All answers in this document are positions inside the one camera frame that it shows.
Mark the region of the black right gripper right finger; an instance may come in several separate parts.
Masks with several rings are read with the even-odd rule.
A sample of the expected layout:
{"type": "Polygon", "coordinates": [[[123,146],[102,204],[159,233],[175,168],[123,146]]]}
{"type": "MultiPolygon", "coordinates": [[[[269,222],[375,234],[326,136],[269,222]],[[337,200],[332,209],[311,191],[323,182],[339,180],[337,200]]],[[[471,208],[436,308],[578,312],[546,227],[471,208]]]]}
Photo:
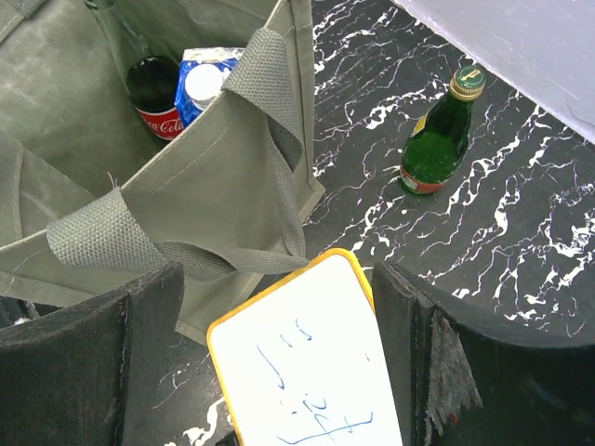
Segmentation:
{"type": "Polygon", "coordinates": [[[510,321],[382,261],[372,291],[405,445],[590,445],[594,326],[510,321]]]}

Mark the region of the Fontana pineapple juice carton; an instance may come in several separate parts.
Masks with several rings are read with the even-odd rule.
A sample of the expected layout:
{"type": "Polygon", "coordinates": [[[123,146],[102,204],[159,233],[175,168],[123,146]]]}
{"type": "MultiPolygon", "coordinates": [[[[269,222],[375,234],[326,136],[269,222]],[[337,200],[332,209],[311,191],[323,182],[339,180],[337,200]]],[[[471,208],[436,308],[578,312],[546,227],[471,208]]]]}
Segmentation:
{"type": "Polygon", "coordinates": [[[187,48],[178,70],[174,105],[184,128],[218,96],[224,82],[244,54],[243,47],[187,48]]]}

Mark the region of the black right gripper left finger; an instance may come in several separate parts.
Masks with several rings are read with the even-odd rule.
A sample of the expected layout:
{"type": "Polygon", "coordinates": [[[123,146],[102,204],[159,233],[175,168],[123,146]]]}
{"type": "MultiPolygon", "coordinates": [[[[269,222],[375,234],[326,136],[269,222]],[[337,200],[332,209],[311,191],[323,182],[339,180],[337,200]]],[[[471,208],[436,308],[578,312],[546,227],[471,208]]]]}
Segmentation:
{"type": "Polygon", "coordinates": [[[1,331],[4,445],[135,445],[184,294],[179,264],[1,331]]]}

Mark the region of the grey-green canvas bag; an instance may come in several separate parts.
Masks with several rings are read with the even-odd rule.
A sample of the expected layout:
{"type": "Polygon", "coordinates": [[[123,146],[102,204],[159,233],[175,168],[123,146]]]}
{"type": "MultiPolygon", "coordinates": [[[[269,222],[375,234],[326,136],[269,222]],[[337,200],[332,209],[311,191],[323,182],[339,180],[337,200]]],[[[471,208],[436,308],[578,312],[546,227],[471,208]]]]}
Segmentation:
{"type": "Polygon", "coordinates": [[[308,1],[111,1],[131,35],[179,58],[244,50],[178,136],[133,108],[96,1],[1,5],[1,293],[68,307],[169,260],[177,330],[208,326],[262,277],[306,266],[314,51],[308,1]]]}

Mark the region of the dark cola bottle red label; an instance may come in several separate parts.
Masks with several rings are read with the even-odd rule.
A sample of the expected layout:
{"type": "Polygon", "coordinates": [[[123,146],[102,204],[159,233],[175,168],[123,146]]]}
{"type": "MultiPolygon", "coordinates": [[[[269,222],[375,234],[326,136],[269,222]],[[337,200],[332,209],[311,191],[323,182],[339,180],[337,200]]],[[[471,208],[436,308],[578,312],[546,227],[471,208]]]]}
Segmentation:
{"type": "Polygon", "coordinates": [[[115,1],[86,1],[112,53],[129,100],[160,139],[171,141],[183,130],[174,104],[179,65],[155,53],[147,38],[119,11],[115,1]]]}

